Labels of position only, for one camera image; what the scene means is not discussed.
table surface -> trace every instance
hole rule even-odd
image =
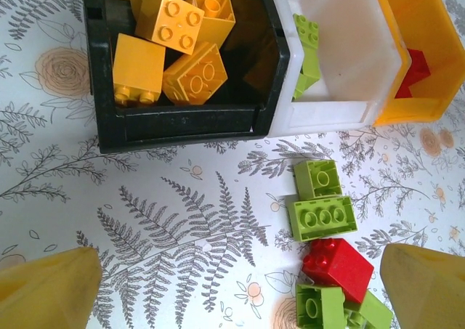
[[[98,248],[89,328],[295,328],[284,200],[307,158],[337,162],[388,306],[387,243],[465,256],[465,85],[436,123],[100,155],[81,5],[0,0],[0,267]]]

